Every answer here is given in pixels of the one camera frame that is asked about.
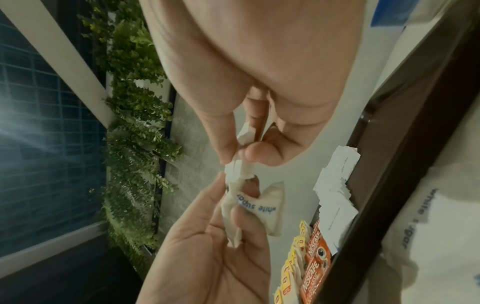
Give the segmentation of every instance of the person's right hand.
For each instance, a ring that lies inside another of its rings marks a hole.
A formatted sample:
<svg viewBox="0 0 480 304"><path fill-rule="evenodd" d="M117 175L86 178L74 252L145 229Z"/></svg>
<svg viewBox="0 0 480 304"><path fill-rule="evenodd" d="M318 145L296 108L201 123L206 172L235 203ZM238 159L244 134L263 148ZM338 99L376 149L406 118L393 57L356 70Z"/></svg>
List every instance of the person's right hand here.
<svg viewBox="0 0 480 304"><path fill-rule="evenodd" d="M168 78L222 164L243 102L256 139L243 159L279 166L304 151L342 95L365 0L140 0ZM272 124L263 135L271 111Z"/></svg>

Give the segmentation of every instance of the person's left hand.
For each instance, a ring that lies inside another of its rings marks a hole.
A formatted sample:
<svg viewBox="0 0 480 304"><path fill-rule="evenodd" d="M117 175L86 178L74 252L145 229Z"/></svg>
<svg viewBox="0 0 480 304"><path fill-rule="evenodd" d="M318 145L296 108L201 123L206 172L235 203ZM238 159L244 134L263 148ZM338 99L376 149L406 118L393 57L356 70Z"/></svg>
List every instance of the person's left hand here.
<svg viewBox="0 0 480 304"><path fill-rule="evenodd" d="M242 191L259 197L257 178ZM270 250L260 220L237 206L234 224L243 243L228 247L219 202L225 175L204 189L173 225L148 272L138 297L145 303L269 303Z"/></svg>

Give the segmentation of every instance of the green plant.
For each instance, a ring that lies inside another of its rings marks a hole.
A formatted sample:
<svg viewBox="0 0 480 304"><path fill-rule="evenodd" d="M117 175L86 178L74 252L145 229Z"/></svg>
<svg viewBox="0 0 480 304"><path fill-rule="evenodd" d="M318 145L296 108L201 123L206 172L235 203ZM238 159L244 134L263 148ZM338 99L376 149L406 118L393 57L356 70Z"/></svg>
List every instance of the green plant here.
<svg viewBox="0 0 480 304"><path fill-rule="evenodd" d="M172 192L176 186L159 176L159 159L175 161L182 147L165 137L172 104L139 87L137 80L162 85L166 78L138 0L88 0L89 17L79 16L96 41L98 66L112 76L106 104L117 120L108 128L105 162L109 181L102 190L102 218L111 240L144 275L149 259L142 246L156 248L152 214L161 198L156 187Z"/></svg>

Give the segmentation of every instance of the skin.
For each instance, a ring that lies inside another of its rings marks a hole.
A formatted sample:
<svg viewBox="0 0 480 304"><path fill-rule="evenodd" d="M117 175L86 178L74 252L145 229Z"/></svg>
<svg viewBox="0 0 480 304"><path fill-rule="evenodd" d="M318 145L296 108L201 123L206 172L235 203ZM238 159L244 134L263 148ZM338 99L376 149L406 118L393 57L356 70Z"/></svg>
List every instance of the skin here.
<svg viewBox="0 0 480 304"><path fill-rule="evenodd" d="M220 162L282 165L306 150L342 95L365 0L140 0L168 78ZM243 104L256 142L239 147ZM267 118L274 123L264 133Z"/></svg>
<svg viewBox="0 0 480 304"><path fill-rule="evenodd" d="M143 283L137 304L269 303L270 250L259 219L240 206L231 212L243 242L228 247L219 202L219 174L173 225ZM242 191L259 197L257 178Z"/></svg>

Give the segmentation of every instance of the dark wooden tray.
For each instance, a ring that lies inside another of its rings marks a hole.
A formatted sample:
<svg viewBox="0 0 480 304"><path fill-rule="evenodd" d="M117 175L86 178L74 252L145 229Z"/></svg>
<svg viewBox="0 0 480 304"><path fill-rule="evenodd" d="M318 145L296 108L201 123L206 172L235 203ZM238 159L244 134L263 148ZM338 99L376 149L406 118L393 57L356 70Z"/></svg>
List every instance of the dark wooden tray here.
<svg viewBox="0 0 480 304"><path fill-rule="evenodd" d="M347 183L360 213L317 303L351 303L388 227L478 95L479 6L456 3L366 106L348 143L361 154Z"/></svg>

